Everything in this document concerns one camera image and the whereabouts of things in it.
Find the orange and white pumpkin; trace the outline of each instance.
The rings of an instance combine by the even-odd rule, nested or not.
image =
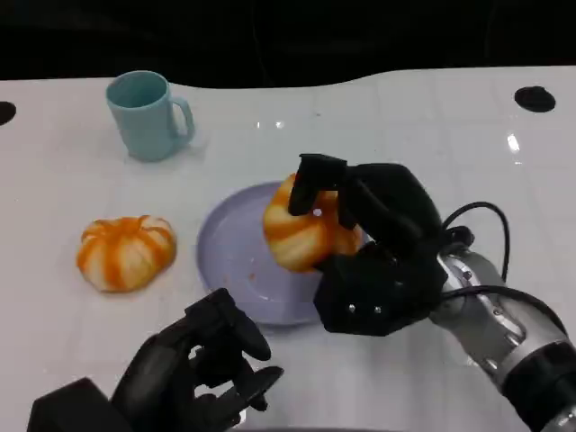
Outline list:
[[[126,293],[148,284],[175,256],[170,224],[140,216],[92,222],[82,234],[76,265],[99,291]]]
[[[314,212],[302,216],[288,212],[295,178],[292,174],[284,180],[264,212],[264,236],[276,263],[293,272],[307,272],[330,254],[357,252],[362,231],[338,223],[338,192],[320,192]]]

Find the black circular hole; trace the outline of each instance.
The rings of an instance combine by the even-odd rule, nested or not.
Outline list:
[[[16,115],[16,105],[0,101],[0,126],[7,124]]]
[[[547,113],[556,106],[554,96],[540,85],[520,88],[514,94],[514,100],[532,113]]]

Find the mug handle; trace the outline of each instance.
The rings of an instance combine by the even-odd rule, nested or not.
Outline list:
[[[176,139],[178,146],[183,147],[190,142],[192,136],[194,135],[194,117],[192,116],[190,105],[182,97],[171,97],[170,102],[174,105],[178,105],[180,110],[182,110],[182,114],[184,115],[184,120],[186,122],[186,134]]]

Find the black cable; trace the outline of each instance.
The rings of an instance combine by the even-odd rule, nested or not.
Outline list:
[[[458,210],[456,210],[454,213],[448,216],[448,218],[442,224],[442,229],[446,230],[452,224],[452,222],[454,222],[464,213],[469,212],[470,210],[473,209],[482,209],[482,208],[492,210],[493,212],[498,214],[502,222],[502,230],[504,231],[504,259],[502,263],[502,280],[506,282],[506,278],[508,277],[508,267],[510,261],[510,226],[506,214],[504,214],[504,211],[502,211],[498,206],[492,204],[491,202],[485,202],[485,201],[471,202],[470,204],[466,204],[465,206],[460,207]],[[527,292],[515,290],[514,288],[508,288],[507,286],[498,286],[498,285],[467,286],[450,292],[442,292],[442,294],[440,295],[440,301],[446,302],[448,300],[456,299],[458,297],[466,297],[478,294],[497,294],[501,295],[502,297],[508,297],[512,300],[529,304],[530,306],[542,312],[558,329],[560,329],[562,333],[568,336],[568,332],[566,331],[566,327],[563,325],[562,320],[558,317],[558,315],[556,315],[556,312],[554,312],[552,308],[550,308],[550,306],[548,306],[540,299],[536,298],[534,295],[528,294]]]
[[[530,306],[542,312],[558,329],[560,329],[560,331],[563,334],[568,336],[568,332],[566,331],[566,327],[563,325],[562,320],[558,317],[558,315],[556,315],[556,312],[554,312],[550,308],[550,306],[548,306],[546,303],[536,298],[532,294],[515,290],[513,288],[508,288],[507,286],[498,286],[498,285],[467,286],[450,292],[442,292],[442,294],[440,295],[440,301],[446,302],[448,300],[453,300],[458,297],[465,297],[469,295],[478,295],[478,294],[497,294],[501,295],[502,297],[508,297],[512,300],[527,303]]]
[[[504,259],[502,263],[502,280],[506,282],[506,279],[508,278],[508,266],[510,262],[510,226],[506,214],[504,214],[504,211],[502,211],[498,206],[492,204],[491,202],[485,201],[471,202],[470,204],[466,204],[464,207],[460,207],[458,210],[448,216],[448,218],[442,224],[442,229],[446,230],[457,218],[473,209],[492,210],[498,214],[500,220],[502,221],[502,229],[504,231]]]

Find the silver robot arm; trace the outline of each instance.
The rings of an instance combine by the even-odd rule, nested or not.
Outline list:
[[[443,291],[505,286],[492,262],[463,247],[438,258],[448,274]],[[576,431],[576,350],[540,310],[496,294],[445,301],[430,318],[463,350],[533,431]]]

